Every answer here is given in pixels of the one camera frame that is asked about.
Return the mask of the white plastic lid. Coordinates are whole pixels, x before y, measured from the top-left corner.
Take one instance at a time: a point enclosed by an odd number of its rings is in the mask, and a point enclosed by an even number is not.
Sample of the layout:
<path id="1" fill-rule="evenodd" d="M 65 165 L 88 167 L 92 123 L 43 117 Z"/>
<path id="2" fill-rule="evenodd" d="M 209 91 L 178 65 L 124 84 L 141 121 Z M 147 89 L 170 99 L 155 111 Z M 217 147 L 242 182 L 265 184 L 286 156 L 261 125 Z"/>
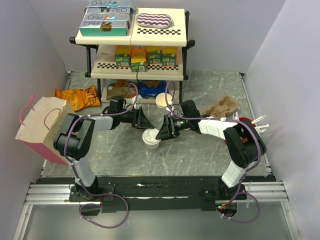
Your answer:
<path id="1" fill-rule="evenodd" d="M 156 145 L 160 143 L 160 139 L 156 139 L 159 130 L 156 128 L 153 129 L 146 129 L 142 134 L 142 140 L 146 145 Z"/>

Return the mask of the cardboard cup carrier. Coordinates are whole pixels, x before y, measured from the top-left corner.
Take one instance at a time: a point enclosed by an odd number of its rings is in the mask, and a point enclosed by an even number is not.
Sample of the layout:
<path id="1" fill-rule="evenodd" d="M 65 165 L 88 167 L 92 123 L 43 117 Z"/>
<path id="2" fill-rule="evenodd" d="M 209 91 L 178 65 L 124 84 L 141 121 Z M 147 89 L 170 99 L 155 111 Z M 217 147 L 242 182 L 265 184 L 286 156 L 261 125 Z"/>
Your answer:
<path id="1" fill-rule="evenodd" d="M 238 102 L 229 95 L 219 98 L 216 104 L 210 105 L 204 110 L 205 115 L 214 118 L 225 118 L 233 114 L 238 108 Z"/>

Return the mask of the pink white paper bag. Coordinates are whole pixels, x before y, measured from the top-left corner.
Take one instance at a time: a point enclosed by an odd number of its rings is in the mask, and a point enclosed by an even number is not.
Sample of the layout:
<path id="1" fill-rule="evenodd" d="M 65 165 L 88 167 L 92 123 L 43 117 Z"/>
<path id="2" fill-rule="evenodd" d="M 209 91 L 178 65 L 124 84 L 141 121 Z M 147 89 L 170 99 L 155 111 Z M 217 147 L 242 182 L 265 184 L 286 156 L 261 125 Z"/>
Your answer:
<path id="1" fill-rule="evenodd" d="M 70 104 L 57 97 L 42 97 L 34 103 L 35 96 L 20 113 L 28 110 L 25 118 L 19 115 L 20 128 L 15 138 L 34 150 L 45 160 L 61 165 L 68 161 L 54 149 L 54 139 L 67 114 L 74 114 Z"/>

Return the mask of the white paper cup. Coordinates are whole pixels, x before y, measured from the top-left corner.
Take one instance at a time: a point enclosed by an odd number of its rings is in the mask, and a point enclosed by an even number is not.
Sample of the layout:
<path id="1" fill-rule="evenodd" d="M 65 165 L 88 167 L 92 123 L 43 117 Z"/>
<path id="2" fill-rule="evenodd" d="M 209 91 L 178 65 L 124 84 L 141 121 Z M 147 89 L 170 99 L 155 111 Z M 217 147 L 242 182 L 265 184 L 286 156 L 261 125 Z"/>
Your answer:
<path id="1" fill-rule="evenodd" d="M 147 142 L 145 143 L 148 150 L 156 150 L 159 147 L 160 142 Z"/>

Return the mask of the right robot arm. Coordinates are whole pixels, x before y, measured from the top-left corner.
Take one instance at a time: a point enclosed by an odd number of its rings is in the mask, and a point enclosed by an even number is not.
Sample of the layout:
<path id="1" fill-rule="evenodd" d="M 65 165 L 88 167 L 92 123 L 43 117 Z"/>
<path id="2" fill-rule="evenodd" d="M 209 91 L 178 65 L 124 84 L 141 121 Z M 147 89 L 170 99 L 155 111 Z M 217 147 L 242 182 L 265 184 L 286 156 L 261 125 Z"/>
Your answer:
<path id="1" fill-rule="evenodd" d="M 181 104 L 183 115 L 176 115 L 172 109 L 163 117 L 163 124 L 156 135 L 156 140 L 177 138 L 181 130 L 190 129 L 203 135 L 210 135 L 224 140 L 231 158 L 227 170 L 221 177 L 222 184 L 218 193 L 223 199 L 230 199 L 236 193 L 244 176 L 258 165 L 266 153 L 266 145 L 249 120 L 221 120 L 200 115 L 193 100 Z"/>

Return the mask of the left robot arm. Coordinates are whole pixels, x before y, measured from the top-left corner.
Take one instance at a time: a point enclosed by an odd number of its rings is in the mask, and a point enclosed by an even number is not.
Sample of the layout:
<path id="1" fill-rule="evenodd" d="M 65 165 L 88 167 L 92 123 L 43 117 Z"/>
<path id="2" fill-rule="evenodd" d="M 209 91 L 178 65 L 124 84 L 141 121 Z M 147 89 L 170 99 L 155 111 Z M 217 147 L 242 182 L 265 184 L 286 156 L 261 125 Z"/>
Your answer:
<path id="1" fill-rule="evenodd" d="M 113 96 L 102 113 L 77 115 L 69 113 L 53 141 L 53 147 L 69 163 L 75 177 L 75 193 L 87 201 L 93 201 L 103 194 L 99 190 L 98 177 L 93 173 L 86 158 L 93 133 L 114 130 L 120 123 L 131 124 L 135 129 L 154 129 L 145 116 L 142 107 L 130 104 L 125 107 L 122 96 Z"/>

